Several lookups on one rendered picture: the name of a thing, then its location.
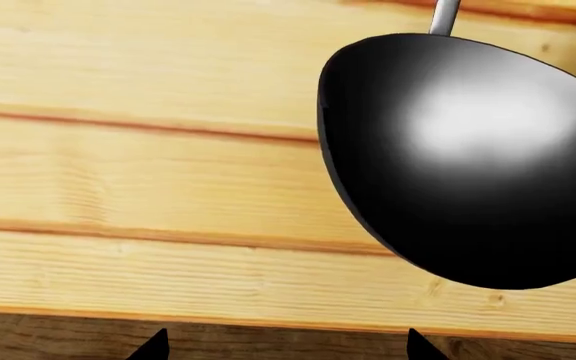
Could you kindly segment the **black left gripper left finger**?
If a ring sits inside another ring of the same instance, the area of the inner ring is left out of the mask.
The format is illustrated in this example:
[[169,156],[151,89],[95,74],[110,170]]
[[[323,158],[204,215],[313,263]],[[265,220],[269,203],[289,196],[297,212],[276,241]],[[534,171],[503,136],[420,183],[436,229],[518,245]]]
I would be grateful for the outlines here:
[[168,360],[169,339],[167,329],[159,330],[155,335],[138,347],[125,360]]

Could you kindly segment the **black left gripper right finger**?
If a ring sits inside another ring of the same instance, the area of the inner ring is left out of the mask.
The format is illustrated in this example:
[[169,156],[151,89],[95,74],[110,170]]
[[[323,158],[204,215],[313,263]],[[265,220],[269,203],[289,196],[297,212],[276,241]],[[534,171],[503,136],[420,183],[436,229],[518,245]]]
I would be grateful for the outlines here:
[[408,360],[449,360],[437,347],[415,329],[407,335]]

